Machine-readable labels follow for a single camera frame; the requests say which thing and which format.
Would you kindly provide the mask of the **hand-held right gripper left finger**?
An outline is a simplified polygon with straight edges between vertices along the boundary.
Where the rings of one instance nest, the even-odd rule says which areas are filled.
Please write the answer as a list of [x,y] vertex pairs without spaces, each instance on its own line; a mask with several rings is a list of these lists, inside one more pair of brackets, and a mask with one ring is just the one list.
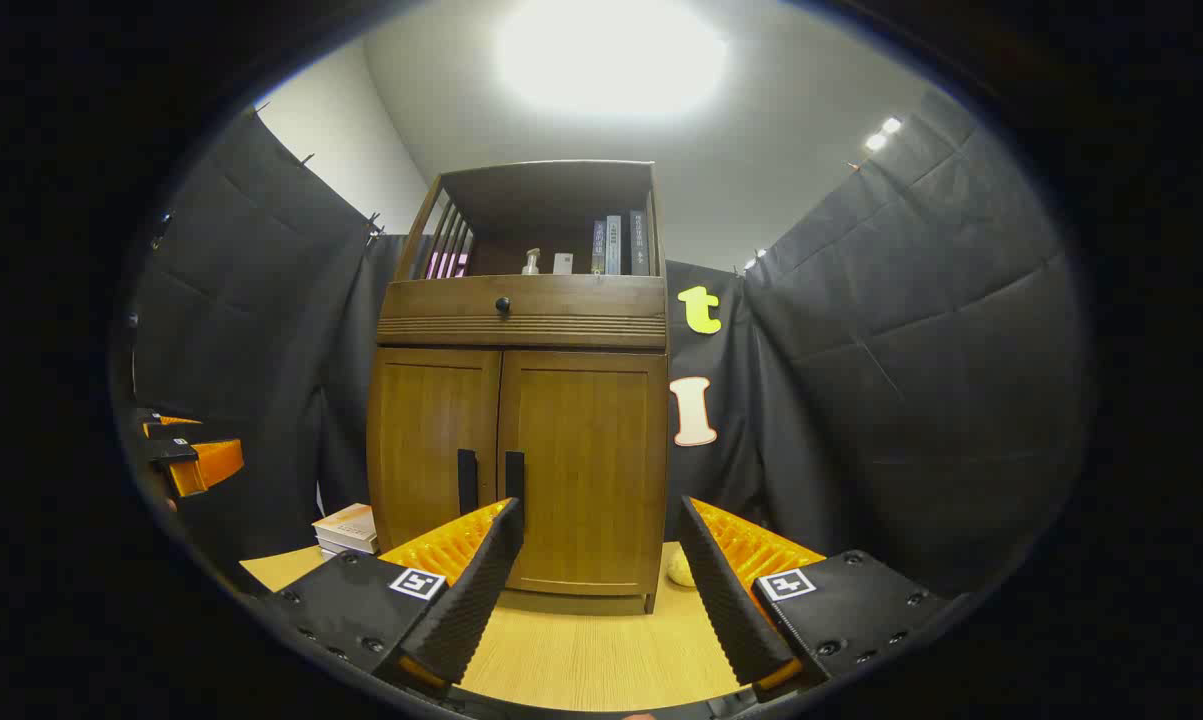
[[261,611],[367,676],[442,698],[464,678],[523,537],[523,502],[504,498],[383,557],[337,553],[263,594]]

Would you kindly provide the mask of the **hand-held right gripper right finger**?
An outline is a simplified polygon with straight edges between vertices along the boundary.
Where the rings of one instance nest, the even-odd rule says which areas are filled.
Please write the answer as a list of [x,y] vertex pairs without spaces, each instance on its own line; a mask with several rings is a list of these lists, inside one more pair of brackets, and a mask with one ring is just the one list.
[[865,551],[820,555],[711,502],[680,502],[692,579],[758,700],[860,676],[920,643],[952,606]]

